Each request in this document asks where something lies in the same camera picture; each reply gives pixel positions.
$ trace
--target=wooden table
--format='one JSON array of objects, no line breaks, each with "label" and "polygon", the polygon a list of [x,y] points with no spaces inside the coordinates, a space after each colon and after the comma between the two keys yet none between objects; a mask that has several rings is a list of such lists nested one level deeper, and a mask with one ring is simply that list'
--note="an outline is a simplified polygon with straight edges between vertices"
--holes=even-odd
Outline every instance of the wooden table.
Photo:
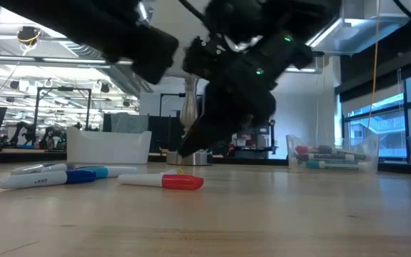
[{"label": "wooden table", "polygon": [[[13,167],[0,165],[0,178]],[[112,178],[0,190],[0,256],[411,256],[411,176],[184,170],[204,177],[204,187],[169,191]]]}]

